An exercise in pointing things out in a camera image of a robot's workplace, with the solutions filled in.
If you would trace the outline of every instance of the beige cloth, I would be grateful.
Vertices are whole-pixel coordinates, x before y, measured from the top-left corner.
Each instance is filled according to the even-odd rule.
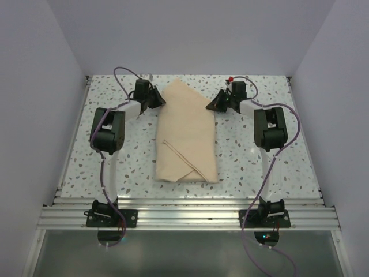
[[[156,179],[218,182],[214,112],[210,100],[180,79],[164,88],[156,132]]]

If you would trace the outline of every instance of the towel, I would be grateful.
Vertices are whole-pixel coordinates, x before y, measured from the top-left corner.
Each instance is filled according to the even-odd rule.
[[[214,112],[210,100],[180,79],[164,88],[167,102],[156,132],[156,179],[170,182],[218,182]]]

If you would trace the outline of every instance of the metal frame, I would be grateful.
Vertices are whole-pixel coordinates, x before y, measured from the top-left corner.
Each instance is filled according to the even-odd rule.
[[[45,241],[46,230],[97,230],[85,226],[83,212],[91,208],[93,198],[61,198],[63,179],[69,163],[74,139],[80,124],[85,100],[91,83],[89,76],[84,100],[76,122],[73,139],[59,180],[54,203],[43,207],[35,238],[24,268],[23,277],[32,276]],[[238,211],[247,209],[253,199],[128,199],[118,198],[120,209],[137,209],[137,227],[128,231],[140,230],[188,230],[188,231],[240,231]],[[331,231],[337,256],[345,277],[353,276],[347,253],[343,246],[340,224],[335,208],[327,208],[323,199],[285,199],[292,227],[282,231]],[[245,229],[245,231],[265,231],[269,229]]]

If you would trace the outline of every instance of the cable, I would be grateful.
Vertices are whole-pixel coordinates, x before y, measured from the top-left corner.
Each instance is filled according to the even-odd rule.
[[[254,265],[260,270],[262,271],[264,274],[266,274],[267,276],[269,277],[272,277],[272,275],[270,273],[267,272],[267,270],[265,270],[263,268],[263,266],[261,266],[253,257],[252,255],[250,254],[250,251],[247,247],[247,244],[246,244],[246,237],[245,237],[245,234],[244,234],[244,227],[245,227],[245,224],[246,224],[246,219],[247,219],[247,216],[249,215],[250,211],[251,211],[251,208],[253,207],[253,205],[256,203],[256,201],[259,199],[260,195],[261,195],[261,192],[263,190],[263,188],[265,187],[265,184],[266,184],[266,181],[268,180],[268,177],[270,175],[270,173],[272,172],[272,169],[273,169],[273,166],[277,160],[277,157],[279,154],[281,154],[281,152],[283,150],[285,150],[287,147],[289,147],[294,141],[296,141],[297,137],[299,136],[300,134],[300,131],[301,131],[301,122],[300,122],[300,118],[299,116],[297,115],[297,113],[294,111],[293,108],[291,108],[289,105],[286,105],[286,104],[283,104],[283,103],[274,103],[274,104],[267,104],[267,105],[262,105],[262,104],[259,104],[257,103],[256,101],[254,101],[253,99],[255,99],[258,94],[259,94],[259,90],[257,88],[257,86],[255,85],[255,83],[253,81],[251,81],[249,78],[247,77],[243,77],[243,76],[236,76],[234,78],[243,78],[243,79],[246,79],[247,81],[249,81],[250,83],[252,83],[252,85],[255,87],[255,90],[256,90],[256,94],[255,96],[253,96],[251,98],[251,102],[254,103],[255,105],[257,105],[258,107],[262,107],[262,108],[268,108],[268,107],[274,107],[274,106],[281,106],[281,107],[285,107],[287,109],[290,110],[290,112],[296,117],[296,120],[298,122],[298,129],[296,131],[296,134],[295,136],[292,138],[292,140],[287,143],[286,145],[284,145],[281,149],[278,150],[278,152],[274,155],[273,159],[272,159],[272,162],[270,163],[270,166],[268,168],[268,171],[263,179],[263,182],[262,182],[262,185],[260,187],[260,190],[258,191],[257,195],[255,196],[255,198],[253,199],[253,202],[251,202],[250,206],[248,207],[247,211],[246,211],[246,214],[244,216],[244,219],[243,219],[243,222],[242,222],[242,228],[241,228],[241,236],[242,236],[242,244],[243,244],[243,247],[246,251],[246,254],[248,255],[249,259],[254,263]],[[296,263],[292,260],[292,258],[284,253],[282,250],[279,250],[279,249],[276,249],[276,248],[272,248],[273,251],[283,255],[284,257],[286,257],[293,265],[293,277],[296,277],[297,274],[298,274],[298,269],[297,269],[297,266],[296,266]]]
[[[128,103],[129,103],[129,101],[130,101],[130,97],[129,97],[129,94],[127,93],[127,91],[126,91],[126,89],[124,88],[124,86],[121,84],[121,82],[119,81],[119,79],[118,79],[118,77],[117,77],[117,75],[116,75],[116,70],[117,69],[124,69],[124,70],[127,70],[128,72],[130,72],[130,73],[132,73],[133,75],[135,75],[137,78],[139,78],[139,79],[141,79],[141,77],[140,76],[138,76],[136,73],[134,73],[132,70],[130,70],[130,69],[128,69],[128,68],[124,68],[124,67],[122,67],[122,66],[117,66],[115,69],[114,69],[114,77],[115,77],[115,80],[116,80],[116,82],[118,83],[118,85],[121,87],[121,89],[123,90],[123,92],[125,93],[125,95],[127,96],[127,98],[125,99],[125,101],[124,102],[122,102],[121,104],[119,104],[119,105],[117,105],[116,107],[113,107],[113,108],[108,108],[108,109],[106,109],[106,111],[105,111],[105,113],[104,113],[104,115],[103,115],[103,117],[101,118],[101,120],[100,120],[100,122],[99,122],[99,124],[97,124],[97,127],[96,127],[96,129],[95,129],[95,131],[93,132],[93,134],[92,134],[92,136],[91,136],[91,139],[90,139],[90,147],[92,148],[92,149],[94,149],[97,153],[99,153],[100,154],[100,156],[101,156],[101,159],[102,159],[102,161],[101,161],[101,166],[100,166],[100,186],[101,186],[101,189],[103,190],[103,194],[104,194],[104,196],[105,196],[105,198],[106,198],[106,200],[108,201],[108,203],[109,203],[109,205],[110,205],[110,207],[119,215],[119,217],[121,218],[121,220],[122,220],[122,222],[123,222],[123,228],[122,228],[122,234],[121,234],[121,236],[119,237],[119,239],[116,241],[116,242],[113,242],[112,244],[109,244],[109,243],[106,243],[106,247],[112,247],[112,246],[114,246],[114,245],[117,245],[117,244],[119,244],[120,242],[121,242],[121,240],[123,239],[123,237],[125,236],[125,234],[126,234],[126,219],[125,219],[125,217],[122,215],[122,213],[117,209],[117,207],[116,206],[114,206],[113,205],[113,203],[111,202],[111,200],[109,199],[109,196],[108,196],[108,194],[107,194],[107,192],[105,191],[105,185],[104,185],[104,179],[103,179],[103,175],[104,175],[104,164],[105,164],[105,156],[104,156],[104,154],[102,153],[102,151],[101,150],[99,150],[99,149],[97,149],[97,148],[95,148],[94,146],[93,146],[93,141],[95,140],[95,138],[96,138],[96,135],[97,135],[97,133],[98,133],[98,131],[101,129],[101,127],[103,126],[103,123],[104,123],[104,121],[105,121],[105,119],[106,119],[106,117],[108,116],[108,113],[110,112],[110,111],[114,111],[114,110],[117,110],[118,108],[120,108],[120,107],[123,107],[124,105],[127,105]]]

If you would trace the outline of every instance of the folded cloth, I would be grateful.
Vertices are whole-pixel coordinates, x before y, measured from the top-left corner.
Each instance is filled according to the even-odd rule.
[[[156,179],[170,182],[218,182],[214,112],[210,100],[180,79],[164,88],[167,102],[156,131]]]

